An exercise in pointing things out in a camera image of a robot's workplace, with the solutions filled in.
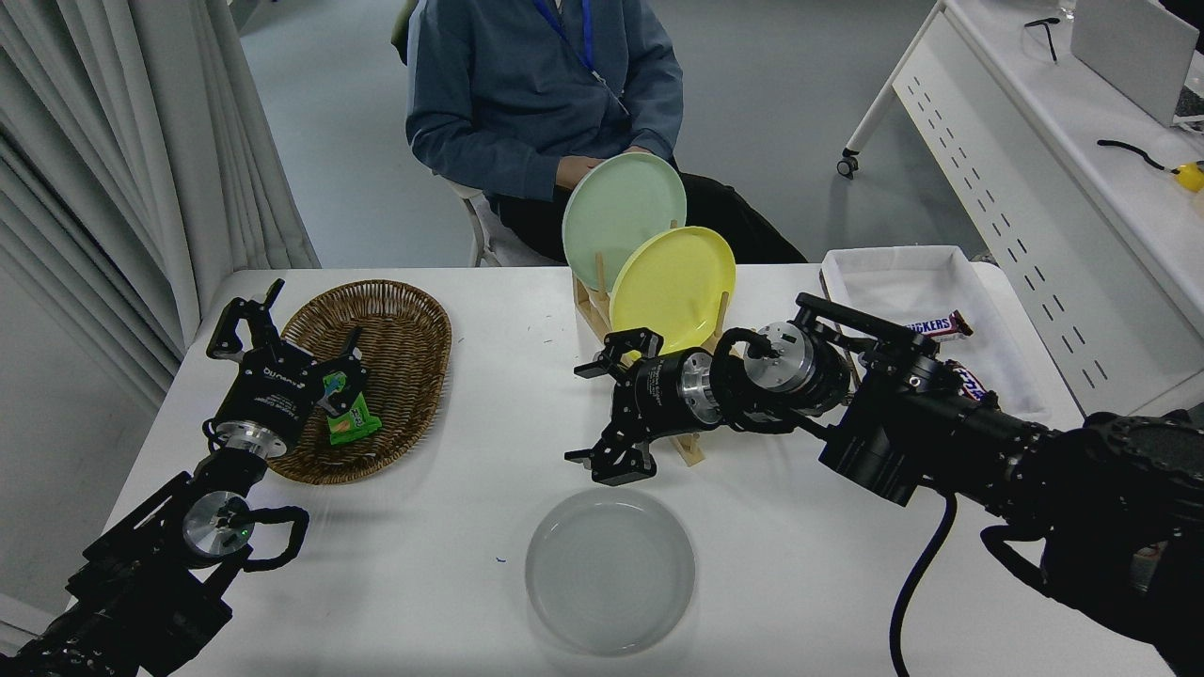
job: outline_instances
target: white desk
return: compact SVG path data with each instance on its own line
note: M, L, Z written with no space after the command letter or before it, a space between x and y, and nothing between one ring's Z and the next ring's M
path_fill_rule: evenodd
M1175 165L1204 140L1146 116L1070 54L1054 0L940 0L849 141L895 96L1087 412L1204 400L1204 219L1191 193L1099 139ZM872 158L863 171L872 171Z
M819 292L818 265L740 266L728 325L793 317L798 292ZM1073 400L997 269L979 269L1022 351L1041 375L1054 424L1079 423ZM524 560L532 532L562 499L594 487L569 449L594 443L613 383L573 376L597 340L577 318L567 269L255 271L218 299L261 294L279 275L279 326L303 302L354 279L414 284L454 330L441 414L406 457L361 482L311 487L268 476L256 507L313 516L301 557L241 575L225 600L234 620L181 676L394 675L824 675L891 672L887 625L898 589L942 511L919 491L907 508L816 461L820 445L789 436L703 436L707 460L686 469L665 441L659 475L632 484L681 520L697 584L681 623L626 658L574 654L531 611ZM209 319L188 352L112 520L205 453L200 423L235 365L209 360ZM915 675L1169 675L1132 642L1014 581L978 531L996 523L963 502L950 541L913 601L904 650ZM256 530L256 557L284 535Z

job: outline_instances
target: black pants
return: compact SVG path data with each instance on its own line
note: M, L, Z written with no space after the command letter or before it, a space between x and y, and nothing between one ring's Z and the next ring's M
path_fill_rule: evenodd
M686 217L684 225L701 225L722 236L738 264L805 264L807 259L731 186L683 173ZM568 190L556 189L553 201L497 195L490 202L507 228L536 252L565 263L560 237Z

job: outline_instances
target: person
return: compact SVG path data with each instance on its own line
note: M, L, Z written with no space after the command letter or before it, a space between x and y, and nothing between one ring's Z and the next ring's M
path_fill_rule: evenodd
M604 159L677 167L681 66L647 0L420 0L408 31L414 155L482 189L536 252L565 260L568 198ZM686 225L719 232L738 263L805 263L733 188L680 176Z

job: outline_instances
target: snickers bar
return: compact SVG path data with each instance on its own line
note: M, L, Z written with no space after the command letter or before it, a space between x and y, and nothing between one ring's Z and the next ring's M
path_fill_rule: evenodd
M974 334L961 311L954 311L946 317L904 324L911 331L923 334L933 341L956 341Z
M975 402L981 402L982 398L986 398L987 389L982 385L982 382L978 379L978 376L970 372L970 370L962 366L957 360L949 360L945 363L950 369L954 370L962 379L962 395L974 400Z

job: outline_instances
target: eyeglasses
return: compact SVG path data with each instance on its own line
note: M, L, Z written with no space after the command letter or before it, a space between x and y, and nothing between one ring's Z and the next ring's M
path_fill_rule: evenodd
M1054 57L1054 63L1057 63L1057 52L1054 51L1054 34L1050 33L1050 27L1057 23L1062 23L1062 19L1057 17L1049 17L1044 19L1037 19L1035 22L1028 22L1025 28L1043 27L1045 29L1045 37L1050 42L1050 57Z

